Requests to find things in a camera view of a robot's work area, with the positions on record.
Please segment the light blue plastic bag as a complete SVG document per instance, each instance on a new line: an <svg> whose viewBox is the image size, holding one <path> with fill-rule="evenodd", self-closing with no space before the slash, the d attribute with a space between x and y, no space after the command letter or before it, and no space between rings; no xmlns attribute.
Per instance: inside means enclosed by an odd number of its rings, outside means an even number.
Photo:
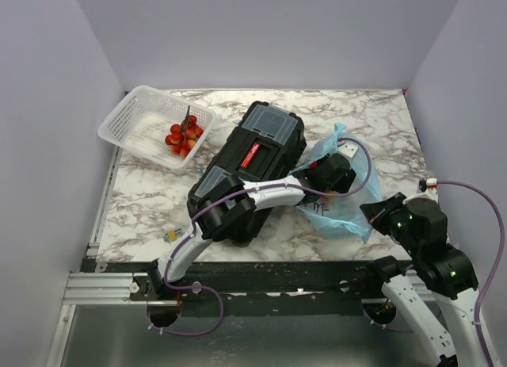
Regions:
<svg viewBox="0 0 507 367"><path fill-rule="evenodd" d="M305 170L312 162L344 149L348 143L341 141L341 137L352 138L353 134L347 132L344 124L335 123L333 133L318 140L291 173ZM297 207L322 236L338 239L348 232L360 236L363 243L368 241L372 228L360 210L360 205L382 200L379 178L375 167L368 165L370 162L372 162L372 157L362 148L359 148L352 157L350 165L356 172L356 177L351 189L357 191L353 195L320 197L316 202Z"/></svg>

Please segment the red fake cherry tomatoes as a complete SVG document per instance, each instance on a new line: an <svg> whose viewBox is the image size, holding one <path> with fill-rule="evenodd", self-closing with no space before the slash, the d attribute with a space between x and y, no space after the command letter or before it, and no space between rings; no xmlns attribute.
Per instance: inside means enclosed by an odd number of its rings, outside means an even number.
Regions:
<svg viewBox="0 0 507 367"><path fill-rule="evenodd" d="M171 152L185 159L196 146L196 142L204 134L204 130L197 123L197 117L190 113L188 106L184 120L180 124L173 124L170 133L165 137L165 144Z"/></svg>

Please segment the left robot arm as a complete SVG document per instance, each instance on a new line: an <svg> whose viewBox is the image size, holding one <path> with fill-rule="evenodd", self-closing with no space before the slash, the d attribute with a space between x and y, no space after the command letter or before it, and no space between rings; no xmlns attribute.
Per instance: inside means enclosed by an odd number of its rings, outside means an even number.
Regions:
<svg viewBox="0 0 507 367"><path fill-rule="evenodd" d="M254 214L278 206L307 205L325 195L347 197L356 172L352 158L339 152L327 155L284 178L243 181L236 175L223 179L205 194L183 238L167 255L155 259L147 272L148 289L160 300L174 294L190 265L211 244L246 232Z"/></svg>

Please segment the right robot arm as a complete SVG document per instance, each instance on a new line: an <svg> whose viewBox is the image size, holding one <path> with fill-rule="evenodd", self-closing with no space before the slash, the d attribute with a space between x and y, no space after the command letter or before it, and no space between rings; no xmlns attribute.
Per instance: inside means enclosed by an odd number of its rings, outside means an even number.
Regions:
<svg viewBox="0 0 507 367"><path fill-rule="evenodd" d="M385 201L363 204L369 224L390 236L411 258L414 271L438 304L443 319L428 308L393 257L370 265L366 291L385 296L403 315L435 366L499 366L478 306L480 290L471 260L447 241L448 218L436 195L397 193Z"/></svg>

